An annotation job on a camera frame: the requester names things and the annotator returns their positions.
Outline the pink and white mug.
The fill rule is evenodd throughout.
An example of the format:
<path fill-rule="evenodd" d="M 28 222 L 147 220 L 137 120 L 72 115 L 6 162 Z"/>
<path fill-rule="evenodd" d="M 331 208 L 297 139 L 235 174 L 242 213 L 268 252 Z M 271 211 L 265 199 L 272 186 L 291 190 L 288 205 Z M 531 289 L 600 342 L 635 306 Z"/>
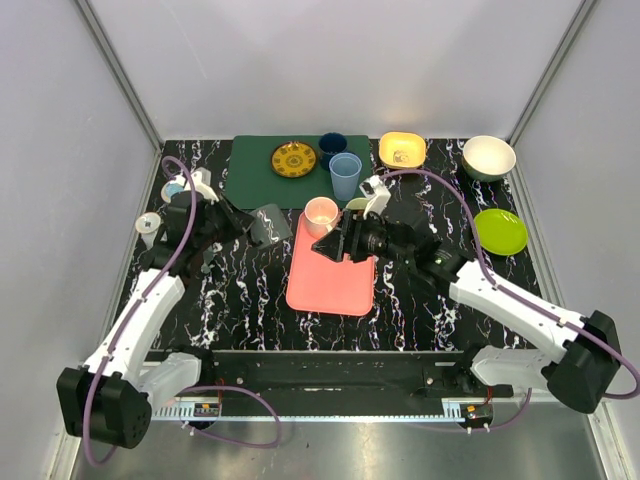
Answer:
<path fill-rule="evenodd" d="M 337 204 L 327 197 L 315 197 L 305 206 L 305 228 L 315 239 L 328 234 L 336 225 L 339 218 Z"/>

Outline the sage green mug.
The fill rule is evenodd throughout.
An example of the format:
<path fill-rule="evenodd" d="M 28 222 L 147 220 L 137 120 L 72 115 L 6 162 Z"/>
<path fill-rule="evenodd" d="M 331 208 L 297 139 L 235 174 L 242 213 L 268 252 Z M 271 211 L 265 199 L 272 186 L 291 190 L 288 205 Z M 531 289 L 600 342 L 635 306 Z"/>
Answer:
<path fill-rule="evenodd" d="M 364 210 L 368 202 L 367 198 L 354 198 L 346 204 L 345 208 L 352 211 Z"/>

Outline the dark grey mug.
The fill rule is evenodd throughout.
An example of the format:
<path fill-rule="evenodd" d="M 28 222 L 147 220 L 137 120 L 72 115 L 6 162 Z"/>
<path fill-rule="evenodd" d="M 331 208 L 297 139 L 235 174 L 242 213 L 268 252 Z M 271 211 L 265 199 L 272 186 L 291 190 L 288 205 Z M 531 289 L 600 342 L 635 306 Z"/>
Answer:
<path fill-rule="evenodd" d="M 276 204 L 267 204 L 250 212 L 254 219 L 248 238 L 252 246 L 264 249 L 292 236 L 282 210 Z"/>

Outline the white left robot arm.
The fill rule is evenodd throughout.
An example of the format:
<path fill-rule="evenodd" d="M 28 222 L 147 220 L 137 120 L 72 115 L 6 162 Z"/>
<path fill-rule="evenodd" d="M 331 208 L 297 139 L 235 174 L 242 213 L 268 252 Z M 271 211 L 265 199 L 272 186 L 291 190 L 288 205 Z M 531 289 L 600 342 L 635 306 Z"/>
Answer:
<path fill-rule="evenodd" d="M 184 389 L 196 396 L 215 386 L 216 372 L 194 353 L 173 353 L 143 371 L 147 353 L 185 293 L 204 251 L 250 234 L 255 219 L 225 198 L 181 193 L 169 203 L 146 252 L 136 288 L 99 348 L 56 382 L 68 434 L 132 449 L 153 413 Z"/>

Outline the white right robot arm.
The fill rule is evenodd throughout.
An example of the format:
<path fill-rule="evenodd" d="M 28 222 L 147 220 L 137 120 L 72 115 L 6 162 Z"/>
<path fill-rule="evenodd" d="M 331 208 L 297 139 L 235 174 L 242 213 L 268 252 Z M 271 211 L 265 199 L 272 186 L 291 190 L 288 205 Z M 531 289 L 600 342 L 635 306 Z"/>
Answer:
<path fill-rule="evenodd" d="M 394 261 L 421 284 L 498 321 L 532 344 L 530 350 L 472 348 L 470 362 L 454 371 L 466 396 L 488 386 L 541 389 L 565 406 L 593 413 L 620 369 L 614 320 L 553 305 L 490 271 L 478 259 L 445 247 L 429 231 L 389 221 L 375 213 L 346 211 L 337 226 L 312 245 L 341 262 L 370 257 Z"/>

